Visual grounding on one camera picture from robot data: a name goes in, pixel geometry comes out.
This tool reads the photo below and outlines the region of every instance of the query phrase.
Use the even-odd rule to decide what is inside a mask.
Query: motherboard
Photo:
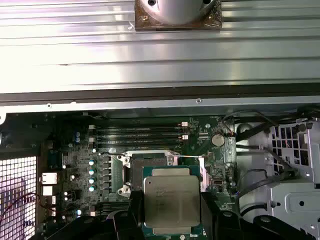
[[[187,188],[182,191],[188,192],[183,195],[186,204],[192,194],[211,192],[221,210],[232,211],[237,194],[236,141],[230,133],[234,131],[234,123],[232,119],[225,122],[221,119],[221,116],[95,118],[86,126],[63,130],[71,133],[72,138],[62,142],[59,150],[51,151],[48,160],[51,169],[60,169],[56,201],[62,212],[54,213],[55,217],[65,224],[83,215],[104,221],[111,212],[127,209],[132,191],[143,191],[145,198],[159,199],[159,193],[149,185],[151,182],[159,188],[168,182],[170,186],[164,186],[168,196],[167,189],[171,189],[171,194]],[[198,190],[189,191],[187,185],[195,189],[198,186]],[[190,217],[191,228],[180,230],[179,225],[170,228],[168,223],[150,218],[143,231],[151,239],[206,239],[198,215],[195,211],[184,217]]]

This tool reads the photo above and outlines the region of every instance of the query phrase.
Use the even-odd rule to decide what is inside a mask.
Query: black cable
[[[272,121],[275,121],[278,124],[292,124],[296,123],[297,119],[308,119],[311,120],[312,118],[320,118],[320,105],[316,104],[310,104],[310,105],[304,105],[297,109],[296,112],[290,112],[283,116],[270,116],[268,117]],[[262,122],[265,118],[264,117],[245,117],[245,116],[238,116],[235,117],[235,123],[249,123],[249,122]],[[253,137],[254,135],[269,129],[272,126],[276,126],[276,124],[271,123],[270,121],[264,122],[256,127],[253,127],[250,130],[247,130],[243,133],[240,133],[236,136],[236,142],[240,142],[242,140],[249,139]]]
[[[241,144],[236,144],[236,148],[238,149],[249,149],[249,150],[254,150],[254,151],[259,151],[259,152],[265,152],[271,154],[281,165],[283,165],[284,169],[291,169],[292,167],[290,166],[289,163],[287,163],[285,160],[282,159],[279,155],[274,153],[272,150],[270,150],[267,147],[263,147],[263,149],[260,149],[259,146],[252,146],[252,145],[241,145]]]
[[[250,169],[250,170],[246,171],[245,174],[243,174],[241,177],[239,177],[238,183],[240,183],[240,181],[241,181],[247,174],[249,174],[249,173],[260,173],[260,172],[264,172],[264,177],[265,177],[266,179],[268,178],[268,176],[267,176],[267,170],[262,169],[262,168],[258,168],[258,169],[255,168],[255,169]]]
[[[235,201],[235,208],[237,212],[240,212],[240,198],[243,197],[244,195],[250,193],[251,191],[260,188],[262,186],[268,185],[268,184],[272,184],[272,183],[276,183],[276,182],[280,182],[283,181],[285,179],[291,178],[292,174],[289,171],[285,171],[279,175],[275,175],[275,176],[270,176],[266,179],[263,179],[261,181],[255,182],[254,184],[251,184],[250,186],[246,187],[245,189],[241,190],[239,192],[239,194],[235,197],[234,201]]]
[[[235,133],[233,131],[231,131],[231,129],[226,125],[225,123],[225,120],[236,115],[236,114],[244,114],[244,113],[255,113],[255,114],[258,114],[259,116],[261,116],[262,118],[264,118],[265,120],[267,120],[270,124],[272,124],[272,126],[277,126],[278,123],[275,122],[274,120],[270,119],[269,117],[267,117],[266,115],[262,114],[261,112],[257,111],[257,110],[241,110],[241,111],[235,111],[235,112],[232,112],[232,113],[229,113],[227,115],[225,115],[221,122],[222,124],[225,126],[226,129],[228,129],[228,131],[234,135]]]
[[[111,152],[108,152],[108,151],[101,152],[101,155],[103,155],[103,154],[108,154],[110,156],[123,156],[123,157],[126,156],[126,155],[124,155],[122,153],[111,153]]]
[[[252,210],[256,210],[256,209],[264,209],[264,210],[267,211],[268,210],[267,209],[267,203],[250,206],[250,207],[246,208],[245,210],[243,210],[243,212],[241,212],[240,215],[241,215],[241,217],[243,217],[248,212],[250,212]]]

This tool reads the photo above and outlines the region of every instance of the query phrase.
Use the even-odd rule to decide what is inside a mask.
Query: red wire
[[[23,199],[24,197],[26,196],[29,196],[29,195],[36,195],[34,192],[30,192],[30,193],[27,193],[27,194],[24,194],[20,197],[18,197],[16,200],[13,201],[13,203],[11,203],[9,206],[6,207],[6,209],[4,210],[4,212],[1,214],[1,217],[0,217],[0,226],[1,226],[1,222],[3,220],[3,218],[5,217],[7,211],[12,208],[13,205],[15,205],[19,200]]]
[[[21,199],[25,198],[26,196],[29,196],[29,195],[35,195],[37,198],[38,198],[38,204],[40,207],[44,208],[44,209],[48,209],[52,212],[56,212],[56,213],[64,213],[65,211],[67,211],[68,209],[70,209],[70,207],[66,208],[65,210],[63,211],[57,211],[53,208],[50,208],[50,207],[47,207],[47,206],[44,206],[40,203],[40,196],[34,192],[30,192],[30,193],[26,193],[20,197],[18,197],[16,200],[13,201],[13,203],[11,203],[9,206],[6,207],[6,209],[4,210],[4,212],[1,214],[1,217],[0,217],[0,226],[1,226],[1,222],[3,220],[3,218],[5,217],[7,211],[13,207],[13,205],[15,205],[18,201],[20,201]]]

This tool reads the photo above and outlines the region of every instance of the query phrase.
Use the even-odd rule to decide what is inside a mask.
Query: screw
[[[262,216],[262,217],[260,218],[260,220],[261,220],[262,222],[264,222],[264,223],[270,223],[270,222],[271,222],[270,218],[268,218],[268,217],[266,217],[266,216]]]
[[[148,4],[149,4],[150,6],[153,6],[153,5],[156,4],[156,1],[155,1],[155,0],[149,0],[149,1],[148,1]]]
[[[224,215],[225,217],[228,217],[228,218],[232,217],[232,213],[229,212],[229,211],[225,211],[225,212],[223,213],[223,215]]]

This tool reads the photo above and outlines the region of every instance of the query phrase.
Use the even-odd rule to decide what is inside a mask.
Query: cable
[[[249,149],[249,150],[255,150],[255,151],[259,151],[259,152],[265,152],[265,153],[269,153],[271,154],[281,165],[283,165],[284,169],[292,169],[292,167],[290,166],[289,163],[287,163],[285,160],[283,160],[280,156],[278,156],[276,153],[274,153],[272,150],[270,150],[267,147],[263,147],[262,149],[260,148],[260,146],[253,146],[253,145],[241,145],[241,144],[236,144],[235,145],[236,148],[238,149]]]
[[[274,122],[278,124],[293,124],[297,122],[297,119],[307,119],[309,121],[312,118],[320,118],[320,105],[315,105],[315,104],[304,105],[299,107],[296,112],[289,112],[283,116],[270,116],[268,118],[273,122],[267,121],[258,126],[253,127],[252,129],[239,133],[235,137],[236,142],[249,139],[252,136],[264,130],[269,129],[272,126],[276,126],[277,124],[274,124]],[[234,122],[236,124],[249,123],[249,122],[262,122],[262,120],[264,119],[265,118],[238,116],[234,118]]]
[[[229,130],[229,132],[234,136],[235,133],[233,131],[231,131],[231,129],[226,125],[225,123],[225,120],[228,119],[229,117],[232,117],[236,114],[244,114],[244,113],[256,113],[258,114],[259,116],[263,117],[265,120],[267,120],[269,123],[271,123],[272,125],[274,126],[277,126],[278,123],[276,123],[275,121],[273,121],[272,119],[270,119],[269,117],[267,117],[266,115],[262,114],[261,112],[257,111],[257,110],[241,110],[241,111],[235,111],[235,112],[232,112],[232,113],[229,113],[227,115],[225,115],[221,122],[222,124],[226,127],[226,129]]]
[[[108,154],[110,156],[123,156],[123,157],[126,156],[126,155],[124,155],[122,153],[111,153],[111,152],[108,152],[108,151],[101,152],[101,155],[103,155],[103,154]]]
[[[245,174],[243,174],[239,179],[238,179],[238,183],[240,183],[240,181],[248,174],[248,173],[260,173],[260,172],[264,172],[264,177],[267,179],[268,176],[267,176],[267,170],[265,169],[262,169],[262,168],[256,168],[256,169],[250,169],[248,171],[246,171]]]
[[[237,212],[240,212],[240,198],[243,197],[244,195],[250,193],[251,191],[260,188],[262,186],[268,185],[268,184],[272,184],[272,183],[276,183],[276,182],[280,182],[283,181],[285,179],[289,179],[292,177],[292,172],[291,171],[285,171],[279,175],[274,175],[274,176],[269,176],[266,179],[263,179],[261,181],[258,181],[254,184],[251,184],[250,186],[246,187],[245,189],[241,190],[239,192],[239,194],[235,197],[234,201],[235,201],[235,207]]]
[[[16,200],[13,201],[13,203],[11,203],[9,206],[6,207],[6,209],[4,210],[4,212],[1,214],[1,217],[0,217],[0,226],[1,226],[1,222],[3,220],[3,218],[5,217],[7,211],[12,208],[18,201],[20,201],[21,199],[25,198],[26,196],[29,196],[29,195],[36,195],[34,192],[30,192],[30,193],[26,193],[20,197],[18,197]]]
[[[68,207],[68,208],[66,208],[66,209],[63,210],[63,211],[57,211],[57,210],[55,210],[55,209],[53,209],[53,208],[50,208],[50,207],[48,207],[48,206],[44,206],[44,205],[42,205],[42,204],[40,203],[40,196],[39,196],[38,194],[36,194],[36,193],[34,193],[34,192],[29,192],[29,193],[26,193],[26,194],[18,197],[16,200],[13,201],[13,203],[11,203],[9,206],[6,207],[6,209],[4,210],[4,212],[3,212],[3,213],[1,214],[1,216],[0,216],[0,226],[1,226],[1,223],[2,223],[2,221],[3,221],[3,218],[5,217],[5,215],[6,215],[6,213],[8,212],[8,210],[9,210],[10,208],[12,208],[17,202],[19,202],[19,201],[22,200],[23,198],[25,198],[25,197],[27,197],[27,196],[30,196],[30,195],[34,195],[34,196],[36,197],[36,199],[38,198],[38,204],[39,204],[39,206],[42,207],[42,208],[44,208],[44,209],[48,209],[48,210],[53,211],[53,212],[56,212],[56,213],[64,213],[65,211],[67,211],[68,209],[70,209],[70,207]]]
[[[243,210],[243,212],[241,212],[240,215],[241,215],[241,217],[243,217],[248,212],[250,212],[252,210],[255,210],[255,209],[264,209],[264,210],[267,211],[268,210],[267,209],[267,203],[250,206],[250,207],[246,208],[245,210]]]

